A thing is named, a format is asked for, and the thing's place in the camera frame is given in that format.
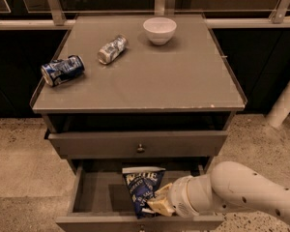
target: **floor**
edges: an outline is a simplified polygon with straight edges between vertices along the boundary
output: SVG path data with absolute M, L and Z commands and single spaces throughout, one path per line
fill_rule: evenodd
M 0 232 L 62 231 L 74 175 L 44 140 L 42 119 L 0 119 Z M 279 129 L 263 115 L 236 115 L 212 166 L 233 160 L 290 188 L 290 116 Z M 216 231 L 290 231 L 266 214 L 223 214 Z

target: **tabletop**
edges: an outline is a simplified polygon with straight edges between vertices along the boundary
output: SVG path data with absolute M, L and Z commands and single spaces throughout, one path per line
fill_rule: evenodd
M 153 15 L 80 16 L 59 58 L 79 55 L 85 72 L 56 87 L 42 88 L 37 113 L 229 111 L 245 99 L 201 15 L 171 15 L 177 23 L 165 45 L 146 38 Z M 128 48 L 109 65 L 99 49 L 123 34 Z

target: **white post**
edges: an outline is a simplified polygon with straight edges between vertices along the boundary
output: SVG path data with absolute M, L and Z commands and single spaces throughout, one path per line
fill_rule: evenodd
M 66 16 L 62 11 L 60 0 L 47 0 L 52 19 L 56 26 L 62 26 L 65 24 Z
M 290 113 L 290 81 L 286 86 L 286 88 L 281 93 L 276 103 L 274 104 L 270 113 L 267 115 L 266 119 L 272 127 L 278 128 L 289 113 Z
M 155 15 L 164 15 L 165 0 L 155 0 Z

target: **blue can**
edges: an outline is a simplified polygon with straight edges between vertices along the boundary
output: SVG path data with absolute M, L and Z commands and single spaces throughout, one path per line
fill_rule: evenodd
M 68 59 L 58 59 L 42 65 L 41 71 L 46 83 L 54 87 L 81 75 L 85 67 L 79 56 L 72 55 Z

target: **can label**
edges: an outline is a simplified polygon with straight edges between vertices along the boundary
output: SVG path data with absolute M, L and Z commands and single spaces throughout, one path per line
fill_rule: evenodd
M 42 74 L 46 83 L 50 86 L 57 86 L 69 81 L 84 72 L 85 68 L 79 56 L 72 55 L 68 59 L 54 60 L 42 65 Z
M 117 56 L 126 49 L 127 39 L 123 35 L 118 35 L 115 40 L 107 43 L 98 52 L 98 59 L 103 64 L 109 64 L 114 61 Z

